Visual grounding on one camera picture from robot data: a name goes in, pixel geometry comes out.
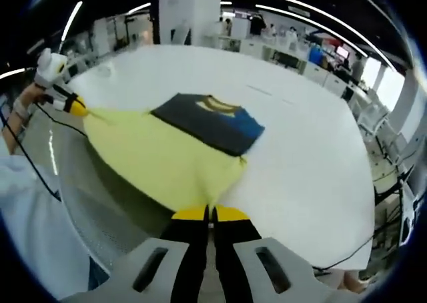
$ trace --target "ceiling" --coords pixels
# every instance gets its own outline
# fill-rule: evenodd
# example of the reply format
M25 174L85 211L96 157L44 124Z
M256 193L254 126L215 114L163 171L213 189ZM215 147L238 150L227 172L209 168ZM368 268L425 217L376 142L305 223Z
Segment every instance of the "ceiling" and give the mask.
M54 31L63 29L73 11L74 5L80 0L41 0L30 7L34 0L13 0L0 2L7 32L0 35L3 44L0 52L1 61L10 61L11 65L22 64L25 52L42 37L51 35ZM100 17L125 13L138 5L157 0L82 0L83 6L70 33L77 33ZM227 0L233 1L234 6L252 9L255 4L267 5L278 9L288 10L288 3L282 0ZM367 0L299 0L317 7L341 19L361 34L365 35L381 50L391 53L410 65L410 59L400 34L382 14ZM379 6L387 10L383 0L375 0ZM353 43L364 42L340 24L320 15L310 12L310 19L321 23L348 38Z

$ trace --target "window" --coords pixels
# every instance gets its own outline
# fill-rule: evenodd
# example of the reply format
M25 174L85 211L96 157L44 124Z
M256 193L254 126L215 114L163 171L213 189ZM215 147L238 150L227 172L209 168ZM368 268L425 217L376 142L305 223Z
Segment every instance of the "window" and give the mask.
M396 107L404 82L405 77L402 74L397 71L392 71L391 68L387 67L378 88L377 95L381 103L383 103L389 111L392 111Z
M362 81L365 81L366 86L368 86L369 88L373 88L380 67L380 61L377 61L372 57L369 57L366 61L365 68L362 74Z

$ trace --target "white cabinet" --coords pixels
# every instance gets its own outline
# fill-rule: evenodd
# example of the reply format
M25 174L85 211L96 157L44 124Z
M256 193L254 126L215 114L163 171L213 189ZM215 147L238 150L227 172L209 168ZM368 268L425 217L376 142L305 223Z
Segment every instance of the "white cabinet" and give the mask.
M344 82L342 79L336 77L334 74L328 73L324 87L331 93L337 95L338 97L341 97L342 94L344 94L344 91L346 90L347 83Z
M240 53L249 55L258 59L263 57L264 44L259 41L251 41L248 39L243 39L242 44L240 45Z
M328 75L328 71L308 61L302 75L323 86L326 76Z

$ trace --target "white pillar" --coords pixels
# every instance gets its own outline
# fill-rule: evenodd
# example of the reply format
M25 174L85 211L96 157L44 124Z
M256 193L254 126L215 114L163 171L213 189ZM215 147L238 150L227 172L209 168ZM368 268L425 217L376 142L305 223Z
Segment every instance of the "white pillar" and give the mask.
M193 20L193 45L202 46L203 36L212 30L220 19L221 0L195 0Z
M159 0L161 44L171 43L171 30L181 25L191 29L192 45L201 45L203 35L220 18L221 0Z
M378 88L380 87L380 84L381 84L381 81L384 77L384 73L386 72L386 69L387 69L387 66L384 64L381 64L380 70L378 71L378 74L377 74L376 79L375 79L374 86L372 88L374 91L378 91Z
M427 117L427 97L420 86L416 91L414 103L412 104L408 117L406 118L400 132L406 138L406 141L410 141L414 136L418 126L421 123L421 119L425 115Z
M406 120L408 119L418 93L418 87L419 85L415 74L409 69L406 71L405 82L403 83L399 100L389 115L390 124L392 124L392 127L398 133L402 130Z

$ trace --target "robotic arm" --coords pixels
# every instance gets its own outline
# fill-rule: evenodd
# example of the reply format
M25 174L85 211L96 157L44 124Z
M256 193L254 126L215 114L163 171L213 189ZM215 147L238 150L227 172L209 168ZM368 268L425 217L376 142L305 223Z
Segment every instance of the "robotic arm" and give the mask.
M362 296L319 282L310 264L273 238L262 239L250 219L216 206L212 215L216 269L227 303L356 303ZM161 238L149 238L114 266L97 289L66 303L198 302L206 267L209 211L176 213Z
M81 97L66 91L58 82L67 66L67 56L52 53L50 48L43 50L37 62L35 84L44 90L52 89L56 95L45 94L43 102L50 103L55 109L65 111L76 116L86 116L87 110Z

